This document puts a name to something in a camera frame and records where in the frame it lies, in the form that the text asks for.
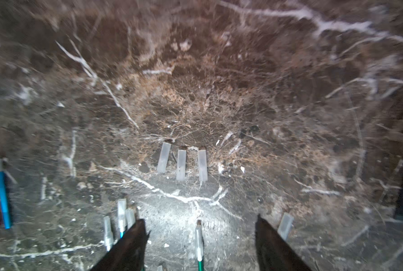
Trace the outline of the translucent protective cap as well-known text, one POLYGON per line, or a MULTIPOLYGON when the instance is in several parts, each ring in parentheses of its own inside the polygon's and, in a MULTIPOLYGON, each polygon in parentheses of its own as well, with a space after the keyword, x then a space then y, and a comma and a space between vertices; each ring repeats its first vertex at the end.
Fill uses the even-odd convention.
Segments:
POLYGON ((170 150, 171 150, 171 144, 168 142, 164 142, 162 147, 161 147, 161 152, 160 156, 158 159, 158 164, 157 164, 157 172, 158 173, 165 173, 166 172, 166 167, 170 155, 170 150))
POLYGON ((206 149, 198 150, 199 180, 204 183, 208 180, 207 152, 206 149))
POLYGON ((184 181, 186 175, 186 155, 187 151, 185 149, 178 150, 178 157, 177 157, 177 173, 176 173, 176 180, 177 181, 184 181))

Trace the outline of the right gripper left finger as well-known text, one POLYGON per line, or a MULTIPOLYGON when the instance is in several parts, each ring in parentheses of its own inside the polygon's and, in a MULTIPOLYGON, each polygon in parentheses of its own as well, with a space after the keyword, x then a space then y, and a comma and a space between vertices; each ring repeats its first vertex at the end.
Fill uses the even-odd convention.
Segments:
POLYGON ((137 220, 91 271, 142 271, 149 235, 145 220, 137 220))

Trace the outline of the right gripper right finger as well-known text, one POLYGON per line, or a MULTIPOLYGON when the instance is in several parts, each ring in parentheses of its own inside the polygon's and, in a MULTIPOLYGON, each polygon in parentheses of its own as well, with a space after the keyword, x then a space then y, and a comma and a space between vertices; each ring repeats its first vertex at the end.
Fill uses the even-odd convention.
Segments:
POLYGON ((255 246, 260 271, 311 271, 261 215, 255 223, 255 246))

